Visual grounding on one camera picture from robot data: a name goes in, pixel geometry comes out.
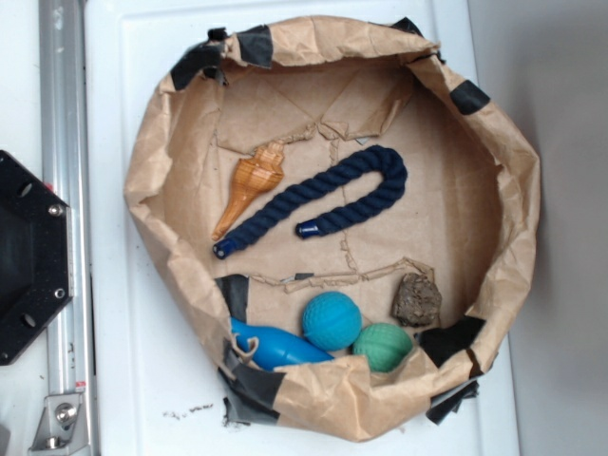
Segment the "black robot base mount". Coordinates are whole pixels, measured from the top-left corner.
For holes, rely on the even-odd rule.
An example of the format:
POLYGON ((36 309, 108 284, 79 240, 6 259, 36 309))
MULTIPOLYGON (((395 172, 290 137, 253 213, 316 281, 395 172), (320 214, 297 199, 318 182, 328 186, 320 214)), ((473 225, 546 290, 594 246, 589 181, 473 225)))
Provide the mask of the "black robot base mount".
POLYGON ((1 365, 14 363, 71 299, 69 206, 1 152, 1 365))

